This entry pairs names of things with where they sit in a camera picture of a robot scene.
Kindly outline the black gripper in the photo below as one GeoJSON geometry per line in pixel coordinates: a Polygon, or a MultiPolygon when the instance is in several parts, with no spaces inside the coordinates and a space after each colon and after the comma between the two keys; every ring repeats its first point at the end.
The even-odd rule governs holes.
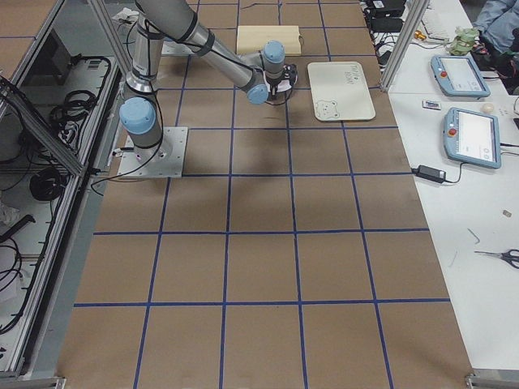
{"type": "Polygon", "coordinates": [[[270,78],[267,77],[268,92],[272,94],[272,100],[277,100],[279,85],[284,81],[284,77],[270,78]]]}

